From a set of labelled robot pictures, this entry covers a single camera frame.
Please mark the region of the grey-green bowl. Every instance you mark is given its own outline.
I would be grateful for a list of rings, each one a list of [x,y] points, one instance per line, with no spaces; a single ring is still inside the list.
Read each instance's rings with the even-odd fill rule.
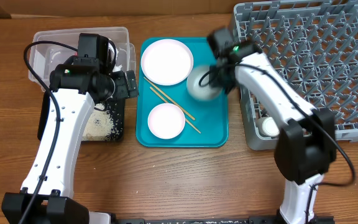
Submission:
[[[209,81],[209,75],[207,75],[201,82],[201,84],[205,86],[199,85],[202,76],[208,71],[208,65],[200,65],[195,67],[187,77],[186,87],[188,93],[196,100],[211,101],[217,98],[222,92],[222,88],[205,85]]]

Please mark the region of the pink bowl with rice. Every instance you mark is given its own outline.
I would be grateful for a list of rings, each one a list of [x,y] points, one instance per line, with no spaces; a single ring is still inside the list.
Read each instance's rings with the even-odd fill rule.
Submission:
[[[149,113],[147,124],[150,132],[160,139],[173,139],[185,127],[185,115],[178,106],[162,103],[155,106]]]

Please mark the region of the white cup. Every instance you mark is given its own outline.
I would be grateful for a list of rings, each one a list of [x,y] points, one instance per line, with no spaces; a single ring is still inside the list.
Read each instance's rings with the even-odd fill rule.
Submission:
[[[275,138],[279,135],[280,131],[274,119],[270,116],[262,117],[257,120],[257,127],[262,136]]]

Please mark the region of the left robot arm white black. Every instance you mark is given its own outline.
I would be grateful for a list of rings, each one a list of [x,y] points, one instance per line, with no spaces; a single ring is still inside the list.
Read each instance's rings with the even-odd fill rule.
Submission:
[[[75,54],[56,66],[45,83],[40,146],[18,193],[5,193],[1,210],[9,223],[117,223],[109,212],[91,212],[73,199],[76,161],[95,105],[139,95],[135,73],[116,70],[117,48],[99,34],[81,33]]]

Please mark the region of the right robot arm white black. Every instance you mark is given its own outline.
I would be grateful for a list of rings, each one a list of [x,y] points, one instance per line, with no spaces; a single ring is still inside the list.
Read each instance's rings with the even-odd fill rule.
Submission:
[[[275,163],[285,178],[283,202],[267,223],[334,223],[333,217],[317,217],[313,207],[319,184],[336,160],[334,115],[316,109],[276,72],[267,55],[255,43],[236,42],[225,27],[212,31],[207,43],[217,64],[201,86],[247,88],[263,104],[278,126]]]

